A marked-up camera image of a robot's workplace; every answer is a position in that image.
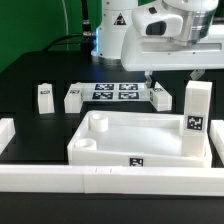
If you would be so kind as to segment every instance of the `label sticker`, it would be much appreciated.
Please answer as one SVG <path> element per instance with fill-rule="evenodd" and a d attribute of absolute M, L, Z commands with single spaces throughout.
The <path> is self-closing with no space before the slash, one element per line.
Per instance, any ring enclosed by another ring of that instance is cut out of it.
<path fill-rule="evenodd" d="M 95 90 L 113 90 L 114 84 L 96 84 Z"/>
<path fill-rule="evenodd" d="M 162 92 L 163 89 L 161 89 L 161 88 L 153 88 L 153 91 L 154 91 L 154 92 Z"/>
<path fill-rule="evenodd" d="M 187 115 L 186 129 L 203 132 L 203 121 L 204 117 Z"/>
<path fill-rule="evenodd" d="M 139 93 L 138 92 L 121 92 L 119 93 L 118 99 L 120 100 L 138 100 Z"/>
<path fill-rule="evenodd" d="M 119 90 L 138 90 L 138 84 L 119 84 Z"/>
<path fill-rule="evenodd" d="M 113 93 L 112 92 L 94 92 L 93 100 L 112 100 Z"/>
<path fill-rule="evenodd" d="M 124 17 L 122 16 L 122 14 L 120 13 L 119 16 L 117 17 L 114 25 L 127 25 L 125 20 L 124 20 Z"/>
<path fill-rule="evenodd" d="M 130 158 L 130 166 L 143 166 L 143 159 Z"/>

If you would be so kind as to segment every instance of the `white rectangular block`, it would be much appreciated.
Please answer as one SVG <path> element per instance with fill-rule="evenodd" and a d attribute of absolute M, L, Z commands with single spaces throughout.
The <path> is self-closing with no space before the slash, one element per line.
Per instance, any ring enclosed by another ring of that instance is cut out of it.
<path fill-rule="evenodd" d="M 204 156 L 211 99 L 211 82 L 189 81 L 184 106 L 181 154 Z"/>
<path fill-rule="evenodd" d="M 64 99 L 65 113 L 80 113 L 83 104 L 82 92 L 82 83 L 76 83 L 70 86 Z"/>
<path fill-rule="evenodd" d="M 52 84 L 38 85 L 38 107 L 40 114 L 54 113 Z"/>
<path fill-rule="evenodd" d="M 150 89 L 150 102 L 157 111 L 172 109 L 172 96 L 158 82 Z"/>
<path fill-rule="evenodd" d="M 212 120 L 210 128 L 210 137 L 224 164 L 224 121 Z"/>
<path fill-rule="evenodd" d="M 181 156 L 182 121 L 182 115 L 89 111 L 67 147 L 69 165 L 211 167 L 207 136 L 203 156 Z"/>
<path fill-rule="evenodd" d="M 122 167 L 86 168 L 85 193 L 122 193 Z"/>
<path fill-rule="evenodd" d="M 12 118 L 0 120 L 0 154 L 15 135 L 14 121 Z"/>

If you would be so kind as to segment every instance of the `tall white block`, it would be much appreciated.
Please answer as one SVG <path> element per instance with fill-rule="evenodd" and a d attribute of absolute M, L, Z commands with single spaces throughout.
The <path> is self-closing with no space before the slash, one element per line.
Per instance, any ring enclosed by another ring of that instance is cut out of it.
<path fill-rule="evenodd" d="M 224 121 L 212 120 L 210 127 L 210 137 L 224 164 Z"/>
<path fill-rule="evenodd" d="M 211 82 L 189 81 L 184 106 L 183 156 L 204 156 Z"/>
<path fill-rule="evenodd" d="M 0 120 L 0 154 L 15 135 L 14 121 L 12 118 Z"/>

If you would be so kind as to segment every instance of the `qr-like marker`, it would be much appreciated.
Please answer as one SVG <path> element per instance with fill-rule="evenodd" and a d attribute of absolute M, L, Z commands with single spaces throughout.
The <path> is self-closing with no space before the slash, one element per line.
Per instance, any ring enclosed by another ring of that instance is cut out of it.
<path fill-rule="evenodd" d="M 77 89 L 72 89 L 70 91 L 71 94 L 79 94 L 80 90 L 77 90 Z"/>
<path fill-rule="evenodd" d="M 130 166 L 143 166 L 143 159 L 130 158 Z"/>
<path fill-rule="evenodd" d="M 121 92 L 119 93 L 120 100 L 138 100 L 139 93 L 138 92 Z"/>
<path fill-rule="evenodd" d="M 119 84 L 119 90 L 138 90 L 138 84 Z"/>
<path fill-rule="evenodd" d="M 93 100 L 112 100 L 113 93 L 112 92 L 94 92 Z"/>
<path fill-rule="evenodd" d="M 203 131 L 203 117 L 188 116 L 187 117 L 187 129 Z"/>
<path fill-rule="evenodd" d="M 95 90 L 114 90 L 114 84 L 96 84 Z"/>
<path fill-rule="evenodd" d="M 153 91 L 154 91 L 154 92 L 162 92 L 163 89 L 161 89 L 161 88 L 153 88 Z"/>

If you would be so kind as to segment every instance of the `cable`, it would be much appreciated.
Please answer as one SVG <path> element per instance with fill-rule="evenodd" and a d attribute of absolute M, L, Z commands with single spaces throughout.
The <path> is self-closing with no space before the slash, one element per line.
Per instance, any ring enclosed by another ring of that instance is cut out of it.
<path fill-rule="evenodd" d="M 47 52 L 48 49 L 51 48 L 51 46 L 53 46 L 54 44 L 57 44 L 60 41 L 68 40 L 68 39 L 75 38 L 75 37 L 83 37 L 83 34 L 82 33 L 76 33 L 76 34 L 70 34 L 70 35 L 60 37 L 60 38 L 52 41 L 50 44 L 48 44 L 45 48 L 42 49 L 42 51 Z"/>
<path fill-rule="evenodd" d="M 63 5 L 63 11 L 64 11 L 64 17 L 65 17 L 65 28 L 66 28 L 66 35 L 69 35 L 69 26 L 68 26 L 68 13 L 66 9 L 65 0 L 62 0 Z"/>

